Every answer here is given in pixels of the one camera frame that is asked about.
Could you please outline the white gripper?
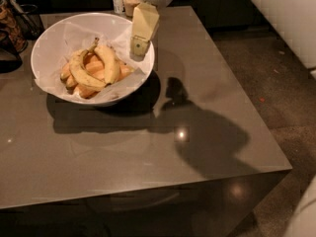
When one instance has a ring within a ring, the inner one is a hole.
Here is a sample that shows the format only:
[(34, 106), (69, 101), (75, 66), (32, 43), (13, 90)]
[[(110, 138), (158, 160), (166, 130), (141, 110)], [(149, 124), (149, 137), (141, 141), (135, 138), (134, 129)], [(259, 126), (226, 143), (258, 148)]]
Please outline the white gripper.
[(160, 15), (156, 7), (167, 7), (173, 0), (140, 1), (133, 11), (130, 51), (134, 55), (144, 56), (159, 25)]

